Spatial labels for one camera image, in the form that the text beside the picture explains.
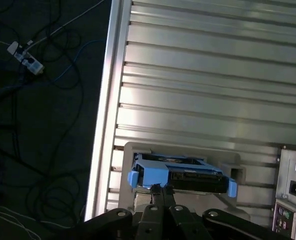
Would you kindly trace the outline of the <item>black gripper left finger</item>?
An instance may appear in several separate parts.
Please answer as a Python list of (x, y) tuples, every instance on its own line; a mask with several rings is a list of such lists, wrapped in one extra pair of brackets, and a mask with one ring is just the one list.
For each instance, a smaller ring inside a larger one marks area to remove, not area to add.
[(115, 208), (85, 222), (86, 240), (160, 240), (164, 206), (160, 184), (151, 186), (151, 204), (142, 212)]

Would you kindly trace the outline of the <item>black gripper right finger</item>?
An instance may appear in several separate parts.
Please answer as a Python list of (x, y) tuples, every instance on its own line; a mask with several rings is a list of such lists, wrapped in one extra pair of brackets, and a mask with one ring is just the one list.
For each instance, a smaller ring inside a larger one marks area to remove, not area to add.
[(175, 240), (289, 240), (260, 225), (254, 224), (225, 211), (211, 208), (202, 216), (192, 213), (174, 200), (171, 186), (163, 188), (165, 205), (175, 225), (171, 231)]

